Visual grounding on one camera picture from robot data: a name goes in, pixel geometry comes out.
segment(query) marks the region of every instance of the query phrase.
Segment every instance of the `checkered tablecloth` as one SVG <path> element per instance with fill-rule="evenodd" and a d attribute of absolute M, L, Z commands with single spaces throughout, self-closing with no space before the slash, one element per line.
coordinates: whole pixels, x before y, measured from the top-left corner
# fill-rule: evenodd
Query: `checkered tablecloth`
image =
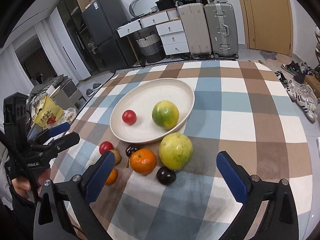
<path fill-rule="evenodd" d="M 156 180 L 162 166 L 159 158 L 148 176 L 125 167 L 128 144 L 119 141 L 109 127 L 116 103 L 133 88 L 158 78 L 180 79 L 195 92 L 193 110 L 180 129 L 192 141 L 193 157 L 168 187 Z M 216 168 L 216 155 L 221 150 L 226 150 L 250 175 L 272 182 L 289 180 L 300 239 L 305 234 L 312 201 L 306 136 L 282 84 L 259 63 L 188 62 L 120 74 L 94 95 L 71 131 L 79 133 L 81 140 L 55 160 L 54 182 L 82 174 L 100 157 L 103 141 L 112 142 L 122 155 L 116 166 L 116 182 L 105 186 L 91 204 L 114 240 L 219 239 L 242 206 L 234 200 Z M 158 155 L 159 143 L 145 147 Z M 247 239 L 254 235 L 262 214 L 260 209 Z"/>

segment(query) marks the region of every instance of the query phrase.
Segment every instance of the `yellow bag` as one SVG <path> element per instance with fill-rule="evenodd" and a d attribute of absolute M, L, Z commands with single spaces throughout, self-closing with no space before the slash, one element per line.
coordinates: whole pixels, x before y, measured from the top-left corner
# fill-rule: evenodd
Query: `yellow bag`
<path fill-rule="evenodd" d="M 47 124 L 53 124 L 60 119 L 63 109 L 57 106 L 50 97 L 41 98 L 36 107 L 36 114 L 32 118 L 33 122 L 45 127 Z"/>

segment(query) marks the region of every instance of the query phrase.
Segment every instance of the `metal screw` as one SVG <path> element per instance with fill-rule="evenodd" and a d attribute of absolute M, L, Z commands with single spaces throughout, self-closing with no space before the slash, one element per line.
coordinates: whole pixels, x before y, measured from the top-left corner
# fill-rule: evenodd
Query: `metal screw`
<path fill-rule="evenodd" d="M 281 179 L 281 183 L 285 186 L 289 184 L 289 182 L 286 179 Z"/>
<path fill-rule="evenodd" d="M 252 175 L 252 176 L 251 176 L 251 179 L 252 179 L 253 181 L 259 181 L 259 180 L 260 180 L 260 178 L 259 178 L 258 175 Z"/>
<path fill-rule="evenodd" d="M 51 180 L 46 179 L 45 182 L 43 183 L 43 185 L 48 186 L 51 183 Z"/>
<path fill-rule="evenodd" d="M 81 175 L 74 175 L 73 177 L 72 177 L 72 180 L 73 181 L 79 181 L 79 180 L 81 180 Z"/>

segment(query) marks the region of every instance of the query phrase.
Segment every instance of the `oval plate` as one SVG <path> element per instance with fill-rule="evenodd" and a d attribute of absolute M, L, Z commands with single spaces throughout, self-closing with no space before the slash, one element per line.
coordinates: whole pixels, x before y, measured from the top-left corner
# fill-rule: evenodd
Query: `oval plate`
<path fill-rule="evenodd" d="M 156 103 L 169 100 L 179 110 L 178 124 L 171 130 L 157 126 L 152 120 Z M 195 94 L 185 82 L 175 78 L 161 78 L 144 83 L 127 93 L 115 106 L 110 116 L 113 134 L 128 143 L 148 143 L 178 130 L 189 117 L 195 103 Z M 122 121 L 126 110 L 133 110 L 137 121 L 128 125 Z"/>

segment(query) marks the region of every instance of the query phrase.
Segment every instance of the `blue gripper pad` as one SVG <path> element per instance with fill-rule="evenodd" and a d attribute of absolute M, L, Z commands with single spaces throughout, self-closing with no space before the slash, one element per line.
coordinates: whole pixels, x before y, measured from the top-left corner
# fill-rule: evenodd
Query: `blue gripper pad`
<path fill-rule="evenodd" d="M 237 165 L 226 151 L 218 153 L 216 163 L 235 200 L 245 204 L 251 190 L 249 174 L 242 166 Z"/>
<path fill-rule="evenodd" d="M 49 131 L 48 131 L 48 135 L 50 137 L 55 137 L 63 132 L 66 132 L 70 129 L 70 124 L 68 122 L 65 122 L 65 123 L 62 123 L 56 127 L 53 127 L 51 128 Z"/>
<path fill-rule="evenodd" d="M 90 165 L 82 175 L 81 191 L 84 201 L 89 205 L 95 202 L 115 167 L 116 158 L 113 152 L 106 151 L 94 165 Z"/>

